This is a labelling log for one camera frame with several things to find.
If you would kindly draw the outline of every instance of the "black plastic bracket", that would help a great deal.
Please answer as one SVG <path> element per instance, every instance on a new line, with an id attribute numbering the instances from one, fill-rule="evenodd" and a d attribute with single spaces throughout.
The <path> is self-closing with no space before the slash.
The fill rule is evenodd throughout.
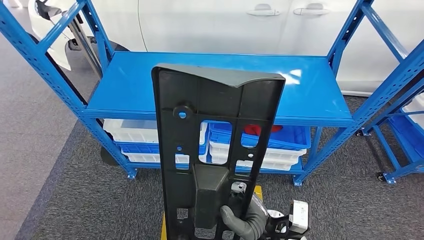
<path id="1" fill-rule="evenodd" d="M 242 219 L 246 215 L 285 79 L 274 73 L 160 64 L 153 68 L 152 80 L 167 239 L 201 240 L 195 228 L 216 228 L 212 239 L 221 240 L 228 229 L 220 207 L 230 206 Z M 199 160 L 203 121 L 232 125 L 228 159 L 222 165 Z M 260 126 L 261 133 L 256 147 L 247 148 L 241 137 L 251 124 Z M 176 153 L 189 156 L 188 169 L 176 167 Z M 250 174 L 235 172 L 237 160 L 253 161 Z M 246 184 L 242 198 L 231 194 L 234 182 Z M 188 209 L 187 218 L 178 219 L 178 209 Z"/>

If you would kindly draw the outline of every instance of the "blue plastic crate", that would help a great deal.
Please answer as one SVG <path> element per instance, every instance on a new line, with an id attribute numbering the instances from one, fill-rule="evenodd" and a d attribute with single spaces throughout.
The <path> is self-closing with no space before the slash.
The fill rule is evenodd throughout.
<path id="1" fill-rule="evenodd" d="M 204 155 L 207 151 L 208 136 L 209 126 L 205 132 L 204 143 L 199 145 L 199 155 Z M 114 143 L 122 149 L 122 152 L 128 154 L 159 154 L 159 143 L 125 141 L 114 141 Z"/>
<path id="2" fill-rule="evenodd" d="M 424 133 L 422 128 L 407 116 L 393 116 L 388 119 L 390 124 L 414 147 L 415 151 L 424 158 Z"/>
<path id="3" fill-rule="evenodd" d="M 210 140 L 214 143 L 230 144 L 232 126 L 229 123 L 209 123 Z M 243 133 L 241 144 L 255 146 L 259 136 Z M 283 126 L 280 131 L 271 133 L 268 148 L 301 150 L 311 147 L 311 128 L 308 126 Z"/>

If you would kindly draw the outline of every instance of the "caster wheel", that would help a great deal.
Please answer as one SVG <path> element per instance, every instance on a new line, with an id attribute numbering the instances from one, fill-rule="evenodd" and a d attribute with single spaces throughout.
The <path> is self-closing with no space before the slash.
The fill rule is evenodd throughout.
<path id="1" fill-rule="evenodd" d="M 386 182 L 386 178 L 383 175 L 383 172 L 377 172 L 377 178 L 380 180 L 380 182 Z"/>
<path id="2" fill-rule="evenodd" d="M 355 135 L 357 137 L 363 137 L 364 136 L 364 132 L 361 129 L 359 129 L 358 131 L 355 132 Z"/>
<path id="3" fill-rule="evenodd" d="M 118 166 L 118 163 L 115 160 L 115 158 L 104 147 L 101 147 L 100 158 L 103 161 L 103 163 L 107 165 Z"/>

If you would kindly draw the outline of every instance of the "mounting hole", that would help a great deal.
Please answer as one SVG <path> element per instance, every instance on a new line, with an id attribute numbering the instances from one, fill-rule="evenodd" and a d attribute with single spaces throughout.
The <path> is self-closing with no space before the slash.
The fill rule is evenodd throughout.
<path id="1" fill-rule="evenodd" d="M 185 112 L 183 112 L 183 111 L 180 111 L 180 112 L 178 113 L 178 117 L 179 117 L 180 119 L 185 119 L 185 118 L 187 117 L 187 114 L 186 114 Z"/>

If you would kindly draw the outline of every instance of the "gloved hand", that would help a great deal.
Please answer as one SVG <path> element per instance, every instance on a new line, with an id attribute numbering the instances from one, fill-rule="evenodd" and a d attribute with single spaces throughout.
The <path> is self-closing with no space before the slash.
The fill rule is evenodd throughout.
<path id="1" fill-rule="evenodd" d="M 258 240 L 265 231 L 268 220 L 267 209 L 256 194 L 253 194 L 247 209 L 246 221 L 234 216 L 231 208 L 226 205 L 220 208 L 220 213 L 224 224 L 245 240 Z"/>

